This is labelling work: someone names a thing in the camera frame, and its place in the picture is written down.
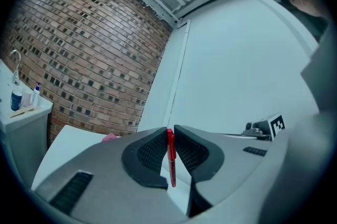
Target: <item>pink cloth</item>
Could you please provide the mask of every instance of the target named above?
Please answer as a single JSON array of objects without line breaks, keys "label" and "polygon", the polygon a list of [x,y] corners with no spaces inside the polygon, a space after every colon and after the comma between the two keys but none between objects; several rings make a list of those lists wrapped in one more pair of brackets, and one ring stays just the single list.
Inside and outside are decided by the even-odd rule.
[{"label": "pink cloth", "polygon": [[113,133],[109,133],[107,136],[105,136],[102,139],[102,142],[106,142],[106,141],[110,141],[110,140],[115,140],[115,139],[117,139],[117,136],[114,135]]}]

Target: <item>sink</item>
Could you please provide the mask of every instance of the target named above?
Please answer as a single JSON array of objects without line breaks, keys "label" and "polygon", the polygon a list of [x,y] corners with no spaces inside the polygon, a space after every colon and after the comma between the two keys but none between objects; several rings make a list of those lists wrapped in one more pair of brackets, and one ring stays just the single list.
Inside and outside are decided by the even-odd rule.
[{"label": "sink", "polygon": [[0,59],[0,141],[13,172],[30,188],[47,152],[47,119],[53,103],[41,96],[38,110],[9,118],[12,90],[33,93],[23,82],[14,85],[12,78],[13,73]]}]

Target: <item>bottle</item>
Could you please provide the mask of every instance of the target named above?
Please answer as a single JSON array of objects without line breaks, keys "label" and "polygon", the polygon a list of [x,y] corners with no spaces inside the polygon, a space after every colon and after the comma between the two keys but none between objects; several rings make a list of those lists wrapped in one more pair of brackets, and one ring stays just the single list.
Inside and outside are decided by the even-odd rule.
[{"label": "bottle", "polygon": [[36,82],[37,86],[34,89],[34,92],[31,96],[31,105],[33,105],[34,107],[37,107],[40,101],[40,83]]}]

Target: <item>faucet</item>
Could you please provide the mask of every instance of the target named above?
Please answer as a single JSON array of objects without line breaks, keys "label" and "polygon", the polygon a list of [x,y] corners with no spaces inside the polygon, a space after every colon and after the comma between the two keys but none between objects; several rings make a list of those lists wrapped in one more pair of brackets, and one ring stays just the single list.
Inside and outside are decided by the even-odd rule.
[{"label": "faucet", "polygon": [[21,54],[18,50],[13,50],[11,51],[10,56],[12,56],[14,53],[18,53],[19,54],[19,63],[17,64],[15,71],[13,73],[13,79],[12,79],[12,83],[15,85],[18,85],[20,83],[20,78],[19,78],[19,65],[21,63]]}]

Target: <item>blue cup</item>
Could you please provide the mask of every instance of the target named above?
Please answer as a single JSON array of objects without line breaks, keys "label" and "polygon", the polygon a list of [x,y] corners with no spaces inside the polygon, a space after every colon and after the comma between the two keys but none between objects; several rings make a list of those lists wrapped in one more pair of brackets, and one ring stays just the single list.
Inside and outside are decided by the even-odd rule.
[{"label": "blue cup", "polygon": [[11,109],[17,111],[20,108],[22,93],[18,90],[13,90],[11,95]]}]

